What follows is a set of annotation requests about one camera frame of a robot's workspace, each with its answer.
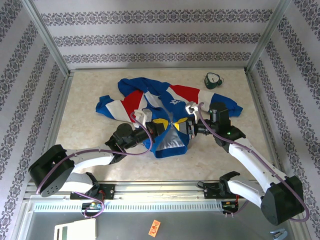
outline label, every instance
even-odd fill
[[[208,79],[210,80],[210,82],[212,83],[216,83],[219,81],[219,77],[213,73],[208,73]]]
[[[149,231],[149,235],[152,237],[156,237],[159,226],[160,226],[161,222],[157,221],[157,220],[153,220],[153,223],[151,225],[150,231]]]

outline orange sticker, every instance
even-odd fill
[[[149,235],[150,236],[152,236],[154,238],[156,237],[158,229],[159,229],[159,226],[160,226],[160,223],[161,222],[159,222],[157,220],[153,220],[153,223],[152,223],[150,231],[149,231]]]

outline white wall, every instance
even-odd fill
[[[34,0],[70,69],[244,67],[279,0]]]

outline floor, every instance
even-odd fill
[[[110,95],[122,100],[117,82],[122,78],[146,77],[173,85],[185,85],[206,90],[204,84],[208,72],[224,78],[224,83],[213,90],[232,98],[243,107],[240,117],[232,117],[232,125],[238,127],[252,145],[267,159],[269,153],[263,137],[252,96],[243,69],[216,70],[210,68],[179,69],[108,69],[103,71],[77,71],[74,74],[65,111],[60,125],[57,144],[65,149],[83,149],[106,142],[121,121],[95,112],[100,96]],[[145,151],[138,145],[132,153]],[[169,181],[169,180],[218,180],[220,176],[237,171],[253,180],[243,165],[219,147],[211,136],[198,135],[190,141],[184,155],[156,159],[153,153],[135,157],[126,156],[117,164],[87,168],[98,181]]]

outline jacket sleeve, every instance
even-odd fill
[[[230,117],[239,117],[243,108],[231,98],[213,93],[211,91],[200,90],[194,87],[171,85],[168,87],[169,92],[174,99],[187,102],[195,102],[197,104],[203,102],[201,109],[208,112],[209,106],[215,102],[222,102],[228,108]]]
[[[135,90],[122,101],[113,100],[109,95],[101,96],[95,111],[111,119],[133,122],[130,114],[136,109],[144,109],[145,107],[147,107],[147,101],[143,91]]]

